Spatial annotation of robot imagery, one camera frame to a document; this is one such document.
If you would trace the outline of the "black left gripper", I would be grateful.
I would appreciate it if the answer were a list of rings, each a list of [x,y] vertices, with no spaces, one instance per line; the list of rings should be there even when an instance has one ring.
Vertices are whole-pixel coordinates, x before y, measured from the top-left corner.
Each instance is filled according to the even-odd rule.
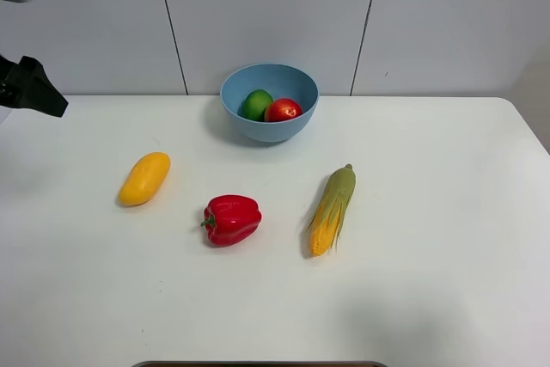
[[[0,57],[0,104],[61,118],[68,101],[49,81],[43,65],[23,56],[18,63]]]

